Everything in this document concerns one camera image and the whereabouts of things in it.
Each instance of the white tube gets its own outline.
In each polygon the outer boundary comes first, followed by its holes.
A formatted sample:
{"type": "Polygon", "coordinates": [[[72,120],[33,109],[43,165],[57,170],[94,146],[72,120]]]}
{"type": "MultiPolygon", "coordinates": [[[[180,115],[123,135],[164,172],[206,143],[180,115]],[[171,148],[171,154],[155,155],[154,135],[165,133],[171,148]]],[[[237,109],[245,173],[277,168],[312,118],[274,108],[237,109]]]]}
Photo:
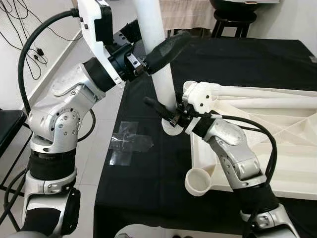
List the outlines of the white tube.
{"type": "MultiPolygon", "coordinates": [[[[159,0],[133,0],[146,54],[165,40],[159,0]]],[[[158,101],[175,111],[176,98],[172,72],[168,64],[152,75],[158,101]]]]}
{"type": "Polygon", "coordinates": [[[317,98],[256,98],[223,100],[236,108],[317,109],[317,98]]]}
{"type": "Polygon", "coordinates": [[[280,93],[280,92],[270,92],[266,90],[256,90],[241,87],[231,87],[231,86],[217,86],[217,84],[212,84],[211,88],[219,90],[219,95],[221,96],[236,96],[236,97],[246,97],[246,98],[306,98],[306,96],[280,93]]]}

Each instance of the black tablecloth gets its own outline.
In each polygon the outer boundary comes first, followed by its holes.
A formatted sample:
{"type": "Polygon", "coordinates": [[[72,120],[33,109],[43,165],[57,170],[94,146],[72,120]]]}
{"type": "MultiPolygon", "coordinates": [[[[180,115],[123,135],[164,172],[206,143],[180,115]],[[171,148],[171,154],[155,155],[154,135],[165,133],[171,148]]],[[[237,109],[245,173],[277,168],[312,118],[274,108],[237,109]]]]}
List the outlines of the black tablecloth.
{"type": "MultiPolygon", "coordinates": [[[[309,56],[313,56],[309,50],[293,40],[200,39],[171,66],[179,91],[187,80],[317,91],[317,64],[309,56]]],[[[112,155],[108,150],[95,202],[94,237],[113,238],[129,224],[241,234],[233,193],[211,190],[193,197],[186,191],[190,137],[165,134],[160,118],[142,103],[144,96],[155,97],[145,75],[127,84],[114,132],[122,121],[137,121],[137,133],[151,136],[154,146],[146,153],[133,152],[130,166],[108,166],[112,155]]],[[[280,201],[317,236],[316,201],[280,201]]]]}

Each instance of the black stool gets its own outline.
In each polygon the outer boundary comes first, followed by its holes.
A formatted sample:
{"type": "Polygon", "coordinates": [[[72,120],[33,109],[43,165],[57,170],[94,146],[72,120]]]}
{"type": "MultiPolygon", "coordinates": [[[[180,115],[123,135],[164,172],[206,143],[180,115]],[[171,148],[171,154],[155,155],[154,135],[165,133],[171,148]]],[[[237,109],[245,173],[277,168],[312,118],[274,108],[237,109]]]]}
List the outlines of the black stool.
{"type": "Polygon", "coordinates": [[[221,37],[225,27],[237,27],[234,37],[246,38],[249,26],[256,20],[257,15],[252,11],[234,12],[216,10],[214,12],[214,17],[217,22],[211,34],[212,38],[221,37]]]}

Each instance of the clear tape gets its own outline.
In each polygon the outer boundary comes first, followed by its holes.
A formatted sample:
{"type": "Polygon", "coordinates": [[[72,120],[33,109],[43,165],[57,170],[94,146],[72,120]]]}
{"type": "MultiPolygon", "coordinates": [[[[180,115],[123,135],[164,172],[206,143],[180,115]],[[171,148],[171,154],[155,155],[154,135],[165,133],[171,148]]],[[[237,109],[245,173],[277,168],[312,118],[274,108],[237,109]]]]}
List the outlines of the clear tape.
{"type": "Polygon", "coordinates": [[[152,146],[152,138],[148,135],[137,135],[138,122],[122,121],[119,131],[111,137],[109,149],[112,156],[109,165],[129,166],[133,151],[147,152],[152,146]]]}

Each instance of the black cable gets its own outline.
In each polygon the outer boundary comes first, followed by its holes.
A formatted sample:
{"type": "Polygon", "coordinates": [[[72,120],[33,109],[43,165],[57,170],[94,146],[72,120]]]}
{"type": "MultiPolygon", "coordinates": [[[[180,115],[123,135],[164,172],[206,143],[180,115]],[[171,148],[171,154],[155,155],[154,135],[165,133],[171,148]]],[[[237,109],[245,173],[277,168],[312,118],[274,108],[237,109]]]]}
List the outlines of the black cable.
{"type": "MultiPolygon", "coordinates": [[[[9,19],[11,25],[13,26],[15,32],[16,32],[17,35],[18,35],[18,38],[19,38],[19,40],[20,40],[20,42],[21,42],[21,45],[23,45],[23,41],[22,41],[22,39],[21,39],[21,37],[20,37],[19,31],[16,29],[16,27],[15,27],[14,23],[12,22],[12,20],[11,20],[9,14],[8,14],[7,12],[6,12],[6,14],[7,14],[7,17],[8,17],[8,19],[9,19]]],[[[42,74],[41,67],[37,64],[37,62],[36,62],[34,59],[32,59],[32,57],[30,57],[29,55],[28,55],[28,57],[29,57],[29,58],[36,64],[36,66],[39,68],[40,75],[36,78],[36,77],[34,77],[33,72],[32,72],[32,70],[31,70],[31,67],[30,67],[30,64],[29,64],[28,60],[26,59],[26,62],[27,62],[27,65],[28,65],[28,67],[29,67],[29,69],[30,69],[32,78],[33,78],[34,80],[38,80],[38,79],[41,77],[41,74],[42,74]]]]}
{"type": "MultiPolygon", "coordinates": [[[[7,189],[5,190],[5,194],[4,194],[4,202],[3,202],[3,207],[4,209],[8,206],[9,203],[9,194],[10,194],[10,189],[13,187],[13,185],[19,180],[19,178],[21,178],[22,175],[25,174],[25,169],[23,171],[21,171],[8,185],[7,189]]],[[[11,211],[8,212],[8,217],[10,218],[15,230],[18,232],[20,231],[20,227],[18,225],[18,223],[16,222],[13,214],[11,213],[11,211]]]]}
{"type": "Polygon", "coordinates": [[[80,141],[83,141],[84,139],[86,139],[94,130],[95,126],[96,126],[96,116],[95,116],[95,113],[92,109],[89,110],[90,114],[91,114],[91,117],[93,118],[93,124],[90,128],[90,130],[86,133],[86,135],[84,135],[83,137],[79,138],[77,141],[80,142],[80,141]]]}
{"type": "Polygon", "coordinates": [[[11,7],[11,10],[8,11],[9,13],[11,13],[11,12],[13,11],[12,5],[11,5],[11,3],[9,3],[8,0],[6,0],[6,2],[7,2],[7,3],[9,4],[9,6],[11,7]]]}
{"type": "Polygon", "coordinates": [[[26,18],[28,17],[28,15],[29,15],[29,12],[27,11],[27,12],[26,12],[26,15],[25,15],[24,17],[20,17],[19,15],[18,15],[17,17],[16,17],[16,16],[13,16],[13,15],[11,14],[11,12],[13,12],[12,5],[7,1],[7,3],[8,3],[8,4],[10,5],[10,7],[11,7],[11,11],[8,11],[8,10],[6,9],[6,7],[5,7],[5,5],[4,5],[4,3],[3,3],[2,0],[0,0],[0,3],[1,3],[1,5],[2,5],[3,8],[4,8],[4,9],[2,9],[2,8],[0,7],[0,9],[1,9],[2,11],[4,11],[5,13],[9,14],[11,17],[15,18],[15,19],[19,19],[19,20],[21,20],[21,19],[26,19],[26,18]]]}
{"type": "MultiPolygon", "coordinates": [[[[40,23],[43,23],[43,21],[41,21],[40,18],[39,18],[36,14],[34,14],[34,13],[27,7],[27,5],[25,4],[24,0],[21,0],[21,1],[24,3],[24,5],[20,2],[20,0],[17,0],[17,2],[20,3],[20,5],[21,5],[22,7],[24,7],[29,13],[31,13],[40,23]]],[[[48,27],[48,29],[50,29],[56,36],[58,36],[58,37],[60,37],[60,38],[62,38],[62,39],[64,39],[64,40],[66,40],[66,41],[78,41],[78,40],[80,40],[80,39],[83,37],[83,36],[80,36],[80,37],[78,37],[77,39],[70,40],[70,39],[66,39],[65,37],[62,37],[61,35],[57,34],[52,28],[48,27]]]]}
{"type": "Polygon", "coordinates": [[[4,209],[4,212],[2,213],[1,217],[0,217],[0,225],[3,223],[3,221],[5,220],[6,216],[8,215],[8,213],[10,212],[12,206],[14,205],[17,197],[19,196],[20,191],[23,188],[23,185],[25,183],[25,175],[26,175],[27,170],[23,171],[23,177],[22,180],[18,186],[18,188],[16,189],[16,192],[14,193],[13,197],[11,198],[10,202],[7,204],[7,206],[4,209]]]}
{"type": "MultiPolygon", "coordinates": [[[[272,144],[272,153],[271,153],[269,162],[268,162],[267,167],[266,167],[266,171],[265,171],[266,181],[265,181],[264,185],[269,186],[269,183],[272,179],[272,176],[273,176],[273,173],[275,170],[276,161],[277,161],[277,146],[276,146],[276,141],[275,141],[274,137],[272,136],[272,134],[261,124],[255,122],[255,121],[249,120],[249,119],[233,117],[233,116],[222,116],[222,118],[229,119],[229,120],[235,120],[235,121],[242,121],[242,122],[254,125],[255,127],[259,128],[261,131],[263,131],[263,133],[265,133],[268,136],[268,138],[272,144]]],[[[246,238],[249,236],[252,221],[257,216],[261,203],[262,203],[262,201],[260,200],[259,203],[254,208],[253,212],[251,213],[249,219],[247,220],[247,223],[246,223],[244,231],[243,231],[243,236],[242,236],[243,238],[246,238]]]]}
{"type": "Polygon", "coordinates": [[[30,104],[29,104],[29,101],[28,101],[28,98],[27,98],[27,95],[25,92],[24,76],[23,76],[24,61],[25,61],[26,55],[27,55],[31,45],[33,44],[34,40],[38,37],[38,35],[41,34],[42,31],[44,31],[48,26],[50,26],[54,22],[56,22],[60,19],[63,19],[65,17],[69,17],[69,16],[78,17],[79,16],[78,9],[72,9],[70,11],[65,11],[65,12],[59,13],[55,16],[50,17],[48,20],[46,20],[42,25],[40,25],[30,35],[30,37],[26,41],[26,43],[21,51],[21,55],[19,58],[19,64],[18,64],[18,82],[19,82],[19,89],[20,89],[21,97],[22,97],[23,104],[24,104],[27,115],[30,113],[31,107],[30,107],[30,104]]]}
{"type": "Polygon", "coordinates": [[[241,125],[237,125],[238,127],[240,127],[241,129],[244,130],[251,130],[251,131],[256,131],[256,132],[260,132],[260,133],[264,133],[264,131],[260,130],[260,129],[256,129],[256,128],[252,128],[252,127],[246,127],[246,126],[241,126],[241,125]]]}

